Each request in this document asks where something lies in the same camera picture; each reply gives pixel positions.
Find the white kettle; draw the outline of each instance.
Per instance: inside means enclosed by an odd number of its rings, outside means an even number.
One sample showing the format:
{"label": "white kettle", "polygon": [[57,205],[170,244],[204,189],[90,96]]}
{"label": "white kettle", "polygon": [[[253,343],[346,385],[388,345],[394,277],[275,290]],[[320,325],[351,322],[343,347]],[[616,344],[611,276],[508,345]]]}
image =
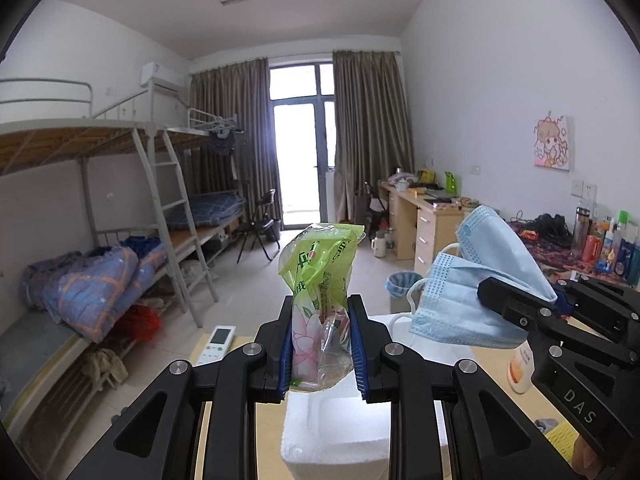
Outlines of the white kettle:
{"label": "white kettle", "polygon": [[384,258],[386,256],[386,240],[385,231],[380,229],[376,233],[376,237],[371,241],[371,248],[373,249],[373,255],[376,258]]}

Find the green package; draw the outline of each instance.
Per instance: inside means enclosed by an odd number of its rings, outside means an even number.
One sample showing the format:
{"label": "green package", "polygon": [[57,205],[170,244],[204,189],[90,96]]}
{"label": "green package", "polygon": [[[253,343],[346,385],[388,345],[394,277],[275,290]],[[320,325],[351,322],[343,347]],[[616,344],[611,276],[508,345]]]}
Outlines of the green package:
{"label": "green package", "polygon": [[293,292],[291,385],[329,388],[345,377],[350,355],[347,287],[364,227],[313,224],[282,251],[278,272]]}

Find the beige cloth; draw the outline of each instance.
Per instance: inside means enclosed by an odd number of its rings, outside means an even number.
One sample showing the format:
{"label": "beige cloth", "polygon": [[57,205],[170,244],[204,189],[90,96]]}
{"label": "beige cloth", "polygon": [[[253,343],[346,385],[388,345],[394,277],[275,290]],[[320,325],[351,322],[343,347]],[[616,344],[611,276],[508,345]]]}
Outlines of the beige cloth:
{"label": "beige cloth", "polygon": [[91,379],[94,386],[98,386],[98,390],[102,390],[100,377],[105,372],[110,372],[110,376],[118,384],[122,384],[129,373],[122,359],[116,352],[108,348],[100,348],[85,356],[86,362],[82,365],[82,373]]}
{"label": "beige cloth", "polygon": [[[238,115],[238,125],[249,137],[248,145],[238,149],[236,155],[249,211],[254,211],[262,195],[275,189],[275,218],[282,218],[269,86],[266,58],[223,66],[193,75],[191,106],[223,117]],[[191,151],[190,166],[196,194],[236,188],[229,156],[219,156],[203,146]]]}
{"label": "beige cloth", "polygon": [[414,170],[413,141],[393,52],[334,52],[335,212],[354,219],[354,195],[364,194],[393,167]]}

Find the blue face mask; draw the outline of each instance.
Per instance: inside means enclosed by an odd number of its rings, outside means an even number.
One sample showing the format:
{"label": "blue face mask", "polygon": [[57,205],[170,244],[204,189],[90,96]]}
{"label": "blue face mask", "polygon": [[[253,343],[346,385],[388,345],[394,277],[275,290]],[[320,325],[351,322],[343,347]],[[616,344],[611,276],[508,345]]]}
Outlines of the blue face mask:
{"label": "blue face mask", "polygon": [[[407,294],[414,313],[410,331],[442,343],[516,348],[527,333],[482,306],[479,283],[494,276],[552,303],[557,299],[553,288],[518,236],[492,209],[475,209],[457,234],[460,243],[455,246],[464,258],[438,254],[428,277]],[[424,290],[415,310],[411,294],[420,286]]]}

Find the remote control screen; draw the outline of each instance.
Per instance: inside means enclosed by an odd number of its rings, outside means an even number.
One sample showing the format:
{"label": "remote control screen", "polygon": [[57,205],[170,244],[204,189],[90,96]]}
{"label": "remote control screen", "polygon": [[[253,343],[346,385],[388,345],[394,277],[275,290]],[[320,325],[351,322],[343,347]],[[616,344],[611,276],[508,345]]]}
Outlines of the remote control screen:
{"label": "remote control screen", "polygon": [[211,342],[215,343],[215,344],[220,344],[220,343],[225,342],[226,336],[229,335],[229,332],[231,332],[231,330],[228,329],[228,328],[221,328],[219,330],[216,330],[213,333],[213,337],[211,338]]}

